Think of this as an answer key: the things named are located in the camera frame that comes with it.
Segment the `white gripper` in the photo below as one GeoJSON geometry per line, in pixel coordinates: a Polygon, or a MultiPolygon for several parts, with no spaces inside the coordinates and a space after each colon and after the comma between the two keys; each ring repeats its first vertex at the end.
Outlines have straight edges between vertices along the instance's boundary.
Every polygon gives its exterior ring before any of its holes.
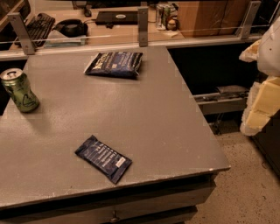
{"type": "Polygon", "coordinates": [[[239,59],[245,62],[257,61],[259,71],[276,76],[262,83],[255,82],[249,90],[240,131],[245,136],[254,136],[280,109],[280,17],[263,34],[261,40],[241,52],[239,59]]]}

